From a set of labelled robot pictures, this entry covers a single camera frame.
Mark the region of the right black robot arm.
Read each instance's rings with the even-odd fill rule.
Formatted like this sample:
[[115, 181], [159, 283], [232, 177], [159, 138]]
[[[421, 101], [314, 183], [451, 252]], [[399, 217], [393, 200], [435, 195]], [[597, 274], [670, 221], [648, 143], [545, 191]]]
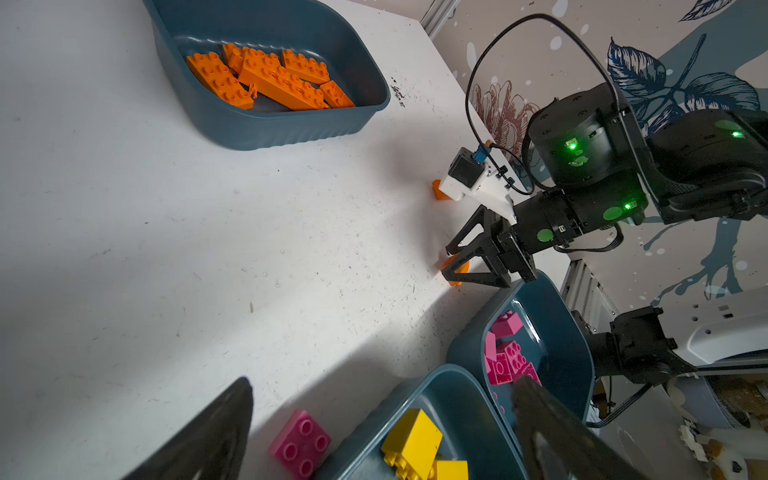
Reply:
[[767, 212], [767, 116], [705, 109], [641, 129], [613, 86], [555, 100], [536, 112], [522, 155], [536, 152], [552, 185], [521, 203], [483, 202], [448, 244], [442, 273], [452, 284], [505, 288], [536, 276], [534, 255], [566, 252], [578, 237], [640, 224], [654, 206], [674, 224]]

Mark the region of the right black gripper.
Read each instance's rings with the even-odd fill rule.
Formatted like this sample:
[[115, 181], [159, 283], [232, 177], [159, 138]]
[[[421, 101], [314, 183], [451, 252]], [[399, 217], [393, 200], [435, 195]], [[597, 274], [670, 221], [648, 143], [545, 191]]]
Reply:
[[[595, 206], [578, 203], [563, 191], [534, 195], [513, 207], [516, 223], [502, 227], [495, 235], [502, 264], [525, 282], [537, 278], [533, 255], [554, 247], [566, 247], [577, 237], [600, 227]], [[470, 262], [458, 263], [457, 254], [475, 240], [491, 238], [501, 217], [480, 205], [446, 246], [450, 256], [440, 271], [451, 286], [472, 283], [496, 288], [512, 285], [508, 275], [494, 272], [471, 272]]]

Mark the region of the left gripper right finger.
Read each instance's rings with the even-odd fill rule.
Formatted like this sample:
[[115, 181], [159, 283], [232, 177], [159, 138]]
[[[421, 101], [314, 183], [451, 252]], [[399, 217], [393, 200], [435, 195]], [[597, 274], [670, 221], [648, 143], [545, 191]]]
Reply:
[[532, 379], [513, 387], [515, 436], [530, 479], [644, 479]]

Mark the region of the yellow square lego brick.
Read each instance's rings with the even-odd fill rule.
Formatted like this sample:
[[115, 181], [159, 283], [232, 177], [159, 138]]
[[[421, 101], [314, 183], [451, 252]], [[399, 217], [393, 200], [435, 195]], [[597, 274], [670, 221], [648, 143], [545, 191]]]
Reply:
[[410, 409], [384, 439], [384, 462], [398, 479], [429, 479], [442, 439], [442, 432], [423, 410]]

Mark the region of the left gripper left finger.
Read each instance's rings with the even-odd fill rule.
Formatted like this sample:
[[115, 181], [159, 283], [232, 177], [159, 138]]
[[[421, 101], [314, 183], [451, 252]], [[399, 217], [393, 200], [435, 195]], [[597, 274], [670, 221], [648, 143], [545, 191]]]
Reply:
[[245, 455], [253, 390], [240, 377], [128, 479], [236, 479]]

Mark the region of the orange long lego brick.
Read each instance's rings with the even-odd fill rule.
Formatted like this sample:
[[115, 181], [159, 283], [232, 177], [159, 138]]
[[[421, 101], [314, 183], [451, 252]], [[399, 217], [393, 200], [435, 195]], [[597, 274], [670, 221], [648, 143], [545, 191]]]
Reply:
[[289, 73], [275, 54], [244, 49], [238, 80], [249, 90], [255, 89], [257, 95], [266, 96], [293, 111], [330, 108], [319, 89]]
[[226, 65], [236, 76], [239, 76], [244, 62], [243, 50], [233, 43], [224, 43], [222, 49]]

